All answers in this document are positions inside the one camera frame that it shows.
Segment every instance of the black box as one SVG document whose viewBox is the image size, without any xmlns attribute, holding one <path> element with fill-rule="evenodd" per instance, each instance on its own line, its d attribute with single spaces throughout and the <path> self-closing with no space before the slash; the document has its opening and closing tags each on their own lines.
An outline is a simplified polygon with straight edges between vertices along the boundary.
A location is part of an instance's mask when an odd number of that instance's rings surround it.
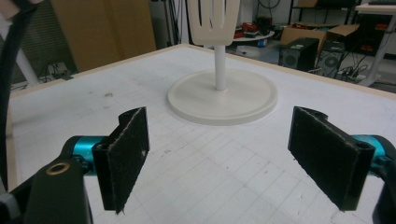
<svg viewBox="0 0 396 224">
<path fill-rule="evenodd" d="M 343 61 L 345 44 L 332 40 L 326 40 L 323 44 L 317 67 L 320 67 L 325 77 L 334 78 Z"/>
<path fill-rule="evenodd" d="M 319 39 L 300 37 L 280 47 L 278 64 L 284 67 L 309 71 L 315 68 Z"/>
<path fill-rule="evenodd" d="M 375 56 L 391 17 L 390 15 L 359 15 L 356 21 L 360 25 L 359 29 L 346 41 L 346 50 Z"/>
</svg>

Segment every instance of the cardboard box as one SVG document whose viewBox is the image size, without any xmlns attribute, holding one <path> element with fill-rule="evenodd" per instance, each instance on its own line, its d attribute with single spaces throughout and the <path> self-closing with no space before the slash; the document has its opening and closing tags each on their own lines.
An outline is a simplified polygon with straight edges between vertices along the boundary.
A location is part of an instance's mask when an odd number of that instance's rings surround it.
<svg viewBox="0 0 396 224">
<path fill-rule="evenodd" d="M 298 0 L 297 7 L 315 7 L 318 0 Z"/>
<path fill-rule="evenodd" d="M 320 29 L 323 29 L 323 27 L 332 28 L 327 31 L 320 31 Z M 291 41 L 299 37 L 317 38 L 319 39 L 318 53 L 320 53 L 325 40 L 337 39 L 338 41 L 340 41 L 340 37 L 345 38 L 346 36 L 358 30 L 358 28 L 358 24 L 334 26 L 326 24 L 299 22 L 293 25 L 289 25 L 283 29 L 282 37 L 280 38 L 280 45 L 287 45 Z"/>
</svg>

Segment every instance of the desk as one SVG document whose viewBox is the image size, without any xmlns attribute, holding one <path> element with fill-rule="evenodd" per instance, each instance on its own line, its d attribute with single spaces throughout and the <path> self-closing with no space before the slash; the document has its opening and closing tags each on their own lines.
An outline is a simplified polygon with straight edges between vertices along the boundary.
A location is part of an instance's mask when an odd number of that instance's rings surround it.
<svg viewBox="0 0 396 224">
<path fill-rule="evenodd" d="M 395 26 L 396 6 L 374 6 L 374 5 L 364 4 L 364 5 L 355 7 L 355 10 L 359 11 L 360 13 L 365 13 L 365 14 L 378 14 L 378 15 L 391 15 L 392 16 L 392 19 L 389 22 L 388 29 L 384 33 L 384 36 L 382 37 L 382 40 L 381 40 L 381 44 L 379 45 L 378 51 L 376 52 L 375 59 L 374 59 L 373 64 L 370 68 L 370 72 L 367 75 L 367 78 L 362 80 L 359 83 L 359 85 L 362 85 L 362 86 L 370 86 L 377 79 L 379 79 L 379 77 L 377 75 L 377 71 L 378 71 L 378 67 L 379 67 L 381 60 L 384 58 L 390 33 L 393 31 L 394 26 Z"/>
<path fill-rule="evenodd" d="M 368 176 L 358 210 L 338 211 L 288 151 L 292 109 L 316 109 L 347 133 L 396 144 L 396 95 L 235 55 L 226 66 L 273 80 L 276 108 L 227 127 L 177 117 L 166 102 L 171 86 L 214 69 L 212 50 L 188 45 L 14 93 L 18 182 L 56 158 L 69 137 L 107 135 L 120 113 L 146 106 L 151 151 L 125 214 L 104 211 L 96 178 L 85 177 L 95 223 L 372 223 L 382 180 Z"/>
</svg>

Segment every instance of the white spatula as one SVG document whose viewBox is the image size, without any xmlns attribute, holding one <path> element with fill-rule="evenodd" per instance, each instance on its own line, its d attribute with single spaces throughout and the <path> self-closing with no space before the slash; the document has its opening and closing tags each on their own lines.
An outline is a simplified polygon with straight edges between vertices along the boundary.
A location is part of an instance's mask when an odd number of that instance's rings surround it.
<svg viewBox="0 0 396 224">
<path fill-rule="evenodd" d="M 225 46 L 233 43 L 240 0 L 189 0 L 192 41 L 215 46 L 216 89 L 226 90 Z"/>
</svg>

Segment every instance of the white stand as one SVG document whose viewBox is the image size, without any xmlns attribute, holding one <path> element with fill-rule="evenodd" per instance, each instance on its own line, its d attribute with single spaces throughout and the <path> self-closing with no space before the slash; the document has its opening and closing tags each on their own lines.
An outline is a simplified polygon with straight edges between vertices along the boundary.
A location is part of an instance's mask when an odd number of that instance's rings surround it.
<svg viewBox="0 0 396 224">
<path fill-rule="evenodd" d="M 3 37 L 3 39 L 6 39 L 7 37 L 10 24 L 10 22 L 5 21 L 2 17 L 0 17 L 0 35 Z M 38 77 L 35 75 L 35 71 L 29 64 L 29 61 L 21 49 L 18 51 L 16 61 L 23 75 L 25 76 L 26 81 L 29 83 L 28 86 L 38 85 L 40 83 L 38 81 Z"/>
<path fill-rule="evenodd" d="M 170 106 L 181 118 L 206 125 L 235 125 L 260 119 L 276 105 L 276 86 L 268 78 L 227 69 L 227 89 L 215 88 L 215 71 L 184 77 L 168 92 Z"/>
<path fill-rule="evenodd" d="M 259 74 L 225 69 L 225 45 L 233 42 L 239 1 L 200 4 L 201 16 L 199 2 L 189 0 L 191 35 L 196 44 L 215 45 L 216 69 L 175 83 L 168 92 L 170 106 L 183 119 L 207 125 L 242 124 L 268 114 L 276 105 L 275 85 Z"/>
</svg>

